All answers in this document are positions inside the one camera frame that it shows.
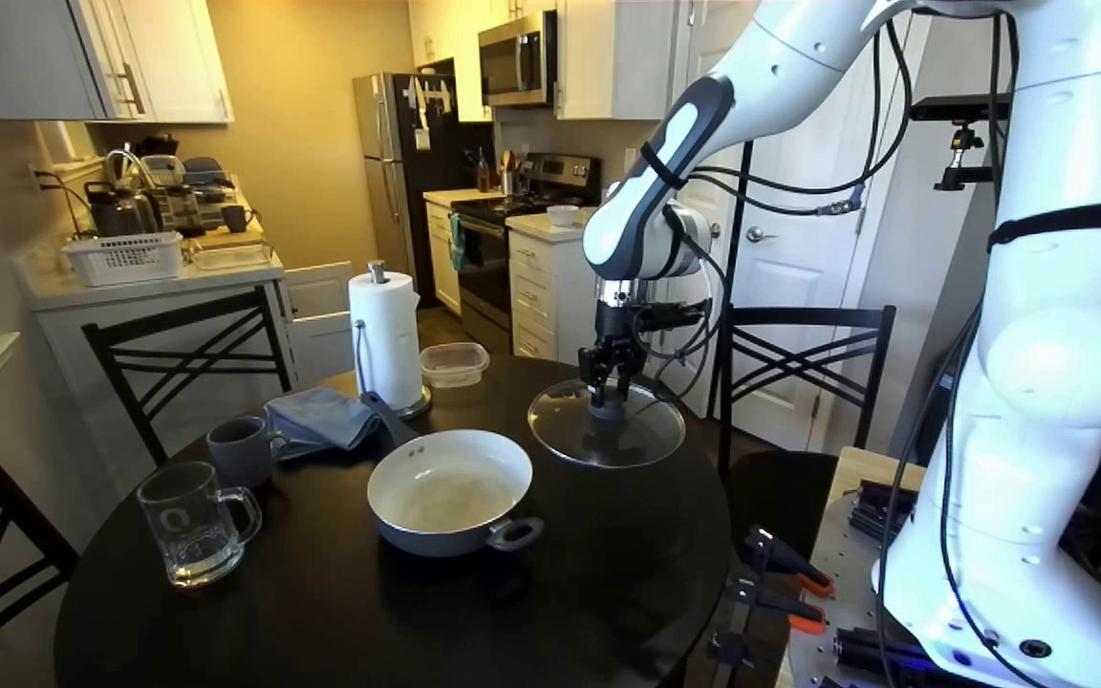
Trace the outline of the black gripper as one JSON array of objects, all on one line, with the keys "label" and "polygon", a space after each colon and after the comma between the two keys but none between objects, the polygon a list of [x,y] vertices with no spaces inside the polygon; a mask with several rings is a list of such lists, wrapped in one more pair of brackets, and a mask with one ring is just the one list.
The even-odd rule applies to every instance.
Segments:
[{"label": "black gripper", "polygon": [[639,314],[641,288],[635,278],[599,282],[593,343],[578,350],[578,372],[593,399],[629,394],[641,372]]}]

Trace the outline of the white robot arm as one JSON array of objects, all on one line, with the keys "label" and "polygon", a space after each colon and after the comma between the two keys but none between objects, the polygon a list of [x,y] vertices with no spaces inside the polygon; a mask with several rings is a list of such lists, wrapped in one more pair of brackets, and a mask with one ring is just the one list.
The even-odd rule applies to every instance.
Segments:
[{"label": "white robot arm", "polygon": [[710,152],[800,128],[898,13],[982,21],[1002,0],[760,0],[736,45],[696,77],[587,227],[587,264],[603,278],[596,343],[583,350],[587,394],[622,399],[641,372],[639,278],[686,268],[663,221],[668,196]]}]

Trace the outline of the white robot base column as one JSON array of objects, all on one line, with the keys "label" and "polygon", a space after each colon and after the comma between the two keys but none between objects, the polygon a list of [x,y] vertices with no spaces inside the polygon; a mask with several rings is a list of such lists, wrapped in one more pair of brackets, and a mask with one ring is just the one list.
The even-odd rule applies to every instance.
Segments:
[{"label": "white robot base column", "polygon": [[1061,534],[1101,463],[1101,0],[1002,0],[1023,73],[975,350],[889,613],[960,677],[1101,688],[1101,585]]}]

